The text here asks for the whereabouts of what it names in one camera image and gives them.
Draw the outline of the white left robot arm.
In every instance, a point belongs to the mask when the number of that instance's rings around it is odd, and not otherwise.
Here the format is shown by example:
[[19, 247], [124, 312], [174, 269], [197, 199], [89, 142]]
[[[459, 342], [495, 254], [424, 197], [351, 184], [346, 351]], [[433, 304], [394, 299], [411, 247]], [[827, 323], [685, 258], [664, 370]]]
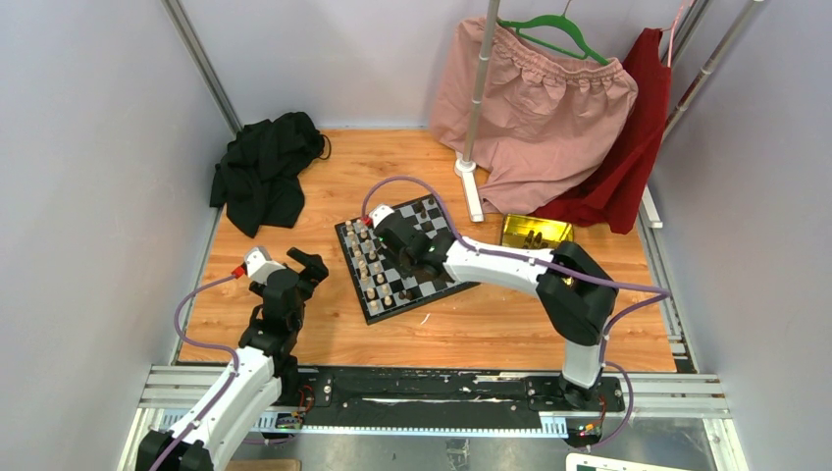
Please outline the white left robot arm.
[[136, 454], [137, 470], [223, 470], [267, 407], [290, 405], [307, 410], [311, 388], [302, 384], [292, 351], [304, 324], [307, 301], [329, 275], [318, 254], [295, 247], [287, 256], [298, 271], [271, 258], [266, 249], [249, 250], [226, 282], [246, 277], [261, 302], [256, 305], [237, 348], [194, 340], [175, 330], [182, 342], [220, 350], [231, 360], [209, 390], [167, 431], [150, 431]]

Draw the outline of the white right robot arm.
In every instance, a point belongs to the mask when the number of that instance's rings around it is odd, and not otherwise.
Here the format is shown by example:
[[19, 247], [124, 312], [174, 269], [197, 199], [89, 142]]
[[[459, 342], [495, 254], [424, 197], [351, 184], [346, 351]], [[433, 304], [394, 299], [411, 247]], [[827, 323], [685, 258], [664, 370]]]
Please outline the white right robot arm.
[[453, 232], [427, 235], [387, 205], [364, 220], [398, 269], [535, 297], [565, 340], [554, 397], [573, 410], [598, 404], [602, 330], [618, 290], [582, 247], [562, 242], [554, 249], [515, 249]]

